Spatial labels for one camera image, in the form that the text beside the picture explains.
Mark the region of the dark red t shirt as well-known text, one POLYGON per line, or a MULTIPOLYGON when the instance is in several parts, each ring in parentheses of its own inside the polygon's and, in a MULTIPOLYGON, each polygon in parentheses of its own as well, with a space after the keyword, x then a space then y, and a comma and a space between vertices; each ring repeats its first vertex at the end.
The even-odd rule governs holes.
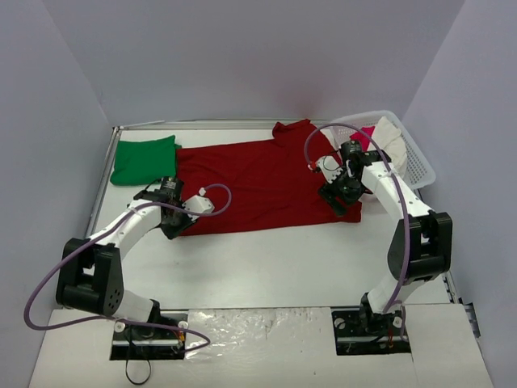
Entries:
POLYGON ((308 169, 305 140, 311 140, 309 151, 315 156, 327 156, 333 147, 315 129, 309 120, 277 123, 269 140, 178 150, 177 176, 184 182, 183 198, 205 188, 214 206, 225 209, 218 216, 201 218, 184 234, 360 222, 360 203, 339 217, 317 193, 326 180, 308 169))

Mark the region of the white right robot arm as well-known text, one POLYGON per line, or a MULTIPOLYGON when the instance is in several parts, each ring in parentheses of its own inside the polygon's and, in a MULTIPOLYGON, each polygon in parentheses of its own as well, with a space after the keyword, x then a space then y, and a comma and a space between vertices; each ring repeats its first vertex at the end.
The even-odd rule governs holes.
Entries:
POLYGON ((338 152, 339 158, 316 161, 325 178, 320 196, 342 216, 362 195, 372 194, 396 224, 388 271, 359 305, 360 328, 376 334, 417 288, 449 271, 453 223, 448 213, 437 213, 415 195, 383 150, 364 151, 357 141, 347 141, 338 152))

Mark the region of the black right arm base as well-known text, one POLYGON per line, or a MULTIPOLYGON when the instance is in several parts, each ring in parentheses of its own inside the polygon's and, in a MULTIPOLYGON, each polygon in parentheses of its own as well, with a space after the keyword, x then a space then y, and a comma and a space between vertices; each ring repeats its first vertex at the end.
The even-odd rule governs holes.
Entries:
POLYGON ((338 356, 410 354, 411 346, 401 311, 381 315, 367 327, 358 307, 332 309, 334 345, 338 356))

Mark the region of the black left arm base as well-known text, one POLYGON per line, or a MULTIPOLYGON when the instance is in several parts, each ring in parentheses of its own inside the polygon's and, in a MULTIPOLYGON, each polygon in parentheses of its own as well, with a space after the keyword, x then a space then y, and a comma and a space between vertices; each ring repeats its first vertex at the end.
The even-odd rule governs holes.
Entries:
POLYGON ((111 361, 174 361, 185 357, 186 334, 141 324, 116 322, 111 338, 111 361))

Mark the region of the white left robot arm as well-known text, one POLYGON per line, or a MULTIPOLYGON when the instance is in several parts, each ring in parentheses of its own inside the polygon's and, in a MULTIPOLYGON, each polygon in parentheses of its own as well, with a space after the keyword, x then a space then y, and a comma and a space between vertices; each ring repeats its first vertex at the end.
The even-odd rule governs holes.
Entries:
POLYGON ((160 188, 138 192, 127 209, 111 224, 86 239, 72 238, 63 256, 74 256, 59 271, 57 303, 92 314, 133 321, 145 338, 162 330, 160 304, 124 287, 122 260, 148 232, 159 229, 168 239, 193 226, 201 213, 213 211, 200 195, 182 200, 183 181, 164 178, 160 188))

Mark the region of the pink t shirt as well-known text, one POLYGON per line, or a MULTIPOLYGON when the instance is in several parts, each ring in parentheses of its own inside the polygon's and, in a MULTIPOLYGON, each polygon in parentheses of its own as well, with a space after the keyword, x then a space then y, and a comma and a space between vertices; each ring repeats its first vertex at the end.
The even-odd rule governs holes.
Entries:
POLYGON ((360 143, 362 151, 367 151, 368 147, 370 146, 370 138, 372 137, 374 130, 374 126, 363 127, 361 129, 361 133, 355 132, 350 136, 350 139, 360 143))

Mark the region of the cream white t shirt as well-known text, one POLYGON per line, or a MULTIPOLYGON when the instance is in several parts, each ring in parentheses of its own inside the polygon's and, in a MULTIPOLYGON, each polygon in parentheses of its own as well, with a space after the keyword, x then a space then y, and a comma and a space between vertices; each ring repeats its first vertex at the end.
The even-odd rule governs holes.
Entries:
POLYGON ((407 149, 401 130, 386 116, 382 116, 371 135, 372 140, 391 158, 398 174, 404 178, 407 169, 407 149))

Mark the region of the folded green t shirt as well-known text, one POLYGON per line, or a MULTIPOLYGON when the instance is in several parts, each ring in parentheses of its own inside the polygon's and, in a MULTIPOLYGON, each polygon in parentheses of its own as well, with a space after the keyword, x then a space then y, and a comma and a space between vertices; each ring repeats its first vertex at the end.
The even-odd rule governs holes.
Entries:
POLYGON ((175 135, 151 141, 119 141, 110 182, 115 186, 140 186, 177 174, 175 135))

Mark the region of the white plastic laundry basket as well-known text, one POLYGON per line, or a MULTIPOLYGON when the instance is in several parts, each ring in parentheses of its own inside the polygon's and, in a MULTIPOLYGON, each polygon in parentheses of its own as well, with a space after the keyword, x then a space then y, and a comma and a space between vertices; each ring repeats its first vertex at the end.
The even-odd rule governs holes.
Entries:
POLYGON ((406 131, 406 128, 402 122, 391 111, 371 111, 354 114, 351 116, 344 116, 338 119, 334 119, 334 122, 351 124, 356 128, 362 129, 363 127, 375 127, 382 116, 386 116, 396 127, 401 130, 402 138, 406 144, 408 162, 406 174, 403 178, 404 181, 414 191, 434 183, 434 170, 421 150, 417 147, 413 138, 406 131))

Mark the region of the white foam front board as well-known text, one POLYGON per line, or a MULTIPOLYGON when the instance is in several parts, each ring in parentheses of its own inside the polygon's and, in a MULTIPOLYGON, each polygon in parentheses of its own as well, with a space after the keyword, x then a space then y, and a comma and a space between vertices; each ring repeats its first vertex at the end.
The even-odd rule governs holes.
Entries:
POLYGON ((327 308, 195 310, 189 325, 211 340, 179 361, 111 361, 113 325, 50 331, 33 387, 489 387, 466 313, 412 305, 411 353, 338 356, 327 308))

